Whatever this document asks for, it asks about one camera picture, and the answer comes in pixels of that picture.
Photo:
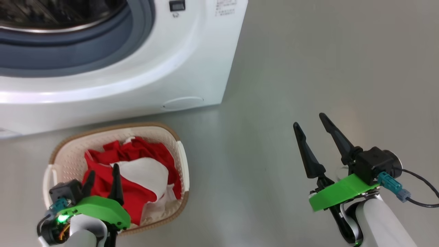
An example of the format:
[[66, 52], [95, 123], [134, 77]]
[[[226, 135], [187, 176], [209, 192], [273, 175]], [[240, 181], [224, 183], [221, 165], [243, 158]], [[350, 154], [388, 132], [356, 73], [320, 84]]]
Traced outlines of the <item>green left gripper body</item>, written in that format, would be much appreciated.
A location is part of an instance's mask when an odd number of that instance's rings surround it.
[[115, 225], [119, 230], [126, 230], [131, 225], [131, 217], [120, 203], [99, 196], [86, 197], [75, 206], [61, 210], [59, 214], [68, 216], [83, 214]]

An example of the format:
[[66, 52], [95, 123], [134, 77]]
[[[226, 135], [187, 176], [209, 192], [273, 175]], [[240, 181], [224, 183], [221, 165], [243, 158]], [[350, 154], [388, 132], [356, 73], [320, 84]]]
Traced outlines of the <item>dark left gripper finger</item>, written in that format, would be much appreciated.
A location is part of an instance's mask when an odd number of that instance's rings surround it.
[[82, 187], [82, 195], [83, 197], [89, 197], [91, 195], [91, 191], [92, 188], [94, 186], [94, 181], [95, 181], [95, 171], [92, 170], [87, 179], [86, 182], [84, 183], [83, 187]]
[[119, 164], [113, 164], [112, 175], [113, 175], [113, 182], [109, 194], [109, 199], [115, 200], [121, 206], [123, 206], [124, 196], [123, 196], [122, 177], [120, 174]]

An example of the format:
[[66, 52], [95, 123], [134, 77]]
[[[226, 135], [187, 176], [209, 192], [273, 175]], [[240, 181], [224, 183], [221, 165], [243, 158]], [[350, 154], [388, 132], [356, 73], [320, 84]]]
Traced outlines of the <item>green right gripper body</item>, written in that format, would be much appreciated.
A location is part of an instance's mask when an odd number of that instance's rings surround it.
[[357, 175], [352, 174], [309, 196], [309, 204], [314, 212], [327, 209], [351, 200], [367, 191], [377, 188], [379, 184], [368, 185]]

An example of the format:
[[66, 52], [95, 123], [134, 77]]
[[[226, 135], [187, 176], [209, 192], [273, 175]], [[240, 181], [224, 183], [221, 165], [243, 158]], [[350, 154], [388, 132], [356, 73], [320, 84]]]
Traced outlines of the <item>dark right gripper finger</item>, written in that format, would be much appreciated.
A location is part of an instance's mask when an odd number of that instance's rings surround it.
[[306, 142], [306, 135], [298, 122], [293, 124], [295, 138], [301, 155], [306, 177], [309, 179], [322, 178], [325, 176], [326, 169], [320, 164]]
[[320, 113], [319, 117], [326, 132], [332, 136], [332, 139], [339, 150], [342, 164], [354, 164], [357, 154], [362, 152], [363, 149], [359, 146], [354, 146], [325, 113]]

